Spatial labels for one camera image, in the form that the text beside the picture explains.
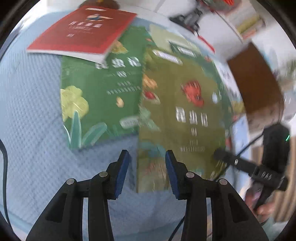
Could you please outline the person's right hand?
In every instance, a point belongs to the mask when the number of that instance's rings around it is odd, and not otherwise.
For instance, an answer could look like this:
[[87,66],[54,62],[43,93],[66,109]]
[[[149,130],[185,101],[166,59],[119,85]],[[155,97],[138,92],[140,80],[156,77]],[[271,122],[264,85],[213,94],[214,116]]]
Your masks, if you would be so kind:
[[264,223],[272,216],[275,209],[275,202],[269,201],[265,204],[262,204],[256,211],[254,211],[253,207],[256,201],[257,201],[257,198],[255,196],[255,193],[252,191],[251,188],[249,188],[245,195],[245,203],[249,207],[249,209],[252,211],[254,216],[257,218],[259,223]]

